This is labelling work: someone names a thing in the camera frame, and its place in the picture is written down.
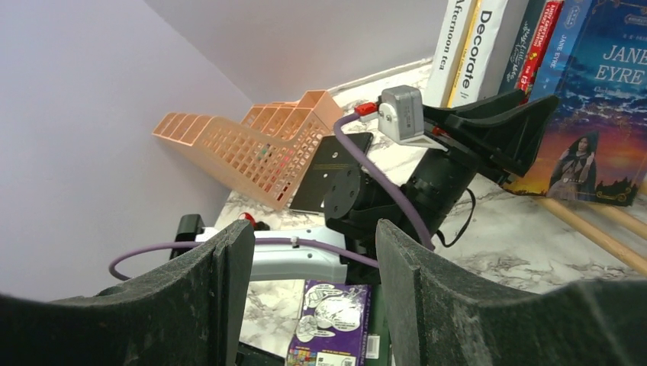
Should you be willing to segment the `red comic paperback book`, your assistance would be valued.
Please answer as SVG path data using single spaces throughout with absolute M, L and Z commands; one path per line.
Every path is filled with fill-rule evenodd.
M 536 74 L 546 54 L 562 6 L 563 1 L 546 1 L 542 8 L 542 13 L 517 83 L 517 88 L 524 93 L 522 104 L 529 100 Z

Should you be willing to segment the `blue Jane Eyre book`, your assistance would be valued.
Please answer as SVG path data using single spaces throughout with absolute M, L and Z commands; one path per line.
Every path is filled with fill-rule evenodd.
M 566 1 L 530 99 L 555 95 L 533 167 L 510 193 L 626 207 L 646 175 L 646 3 Z

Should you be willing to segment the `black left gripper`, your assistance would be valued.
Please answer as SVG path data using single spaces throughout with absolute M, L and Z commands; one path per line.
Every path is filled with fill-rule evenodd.
M 454 108 L 423 107 L 426 125 L 444 127 L 453 138 L 433 148 L 428 136 L 406 139 L 426 147 L 404 184 L 404 194 L 429 232 L 435 233 L 478 174 L 500 184 L 510 173 L 523 177 L 532 167 L 545 128 L 558 106 L 556 95 L 522 104 L 515 89 Z

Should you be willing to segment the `brown Decorate Furniture book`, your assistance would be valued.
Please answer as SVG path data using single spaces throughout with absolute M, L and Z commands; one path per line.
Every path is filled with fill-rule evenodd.
M 478 100 L 506 7 L 507 1 L 482 1 L 452 108 Z

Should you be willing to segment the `white Afternoon Tea book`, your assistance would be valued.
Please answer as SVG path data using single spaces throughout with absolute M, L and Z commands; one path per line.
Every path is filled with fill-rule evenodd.
M 433 56 L 430 76 L 423 91 L 423 103 L 430 107 L 447 106 L 449 93 L 459 67 L 469 24 L 478 1 L 449 0 Z

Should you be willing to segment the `yellow Little Prince book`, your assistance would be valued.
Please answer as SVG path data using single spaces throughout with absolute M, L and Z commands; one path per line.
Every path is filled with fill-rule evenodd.
M 463 68 L 463 65 L 465 63 L 466 55 L 467 55 L 467 52 L 468 52 L 467 51 L 468 42 L 471 40 L 472 34 L 474 32 L 476 18 L 477 18 L 479 10 L 481 8 L 481 3 L 482 3 L 482 0 L 476 0 L 475 1 L 474 11 L 472 12 L 472 19 L 468 23 L 468 32 L 466 34 L 464 47 L 463 47 L 463 50 L 462 50 L 462 52 L 460 54 L 461 57 L 459 59 L 458 69 L 457 69 L 457 72 L 455 74 L 455 78 L 454 78 L 454 81 L 453 81 L 453 84 L 452 84 L 452 89 L 451 89 L 451 91 L 449 93 L 449 99 L 448 99 L 447 105 L 446 105 L 448 108 L 451 108 L 453 106 L 453 101 L 454 101 L 455 95 L 457 93 L 457 90 L 459 88 L 459 79 L 460 79 L 460 76 L 462 74 L 462 68 Z

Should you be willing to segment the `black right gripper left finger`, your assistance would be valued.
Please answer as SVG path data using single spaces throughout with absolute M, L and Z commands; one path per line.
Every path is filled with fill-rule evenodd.
M 238 220 L 93 297 L 1 298 L 3 365 L 233 365 L 255 236 Z

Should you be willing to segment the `Little Women book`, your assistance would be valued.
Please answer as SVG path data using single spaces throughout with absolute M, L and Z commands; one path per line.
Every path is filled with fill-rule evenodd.
M 510 56 L 507 60 L 507 67 L 498 89 L 499 94 L 516 88 L 516 84 L 520 78 L 521 69 L 525 63 L 526 56 L 529 52 L 530 44 L 532 43 L 545 3 L 546 1 L 543 0 L 528 1 L 523 19 L 513 43 L 513 49 L 511 50 Z

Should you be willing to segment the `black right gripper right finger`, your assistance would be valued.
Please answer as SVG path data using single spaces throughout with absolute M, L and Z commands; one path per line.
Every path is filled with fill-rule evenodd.
M 375 244 L 399 365 L 644 365 L 646 282 L 533 294 L 431 252 L 388 220 Z

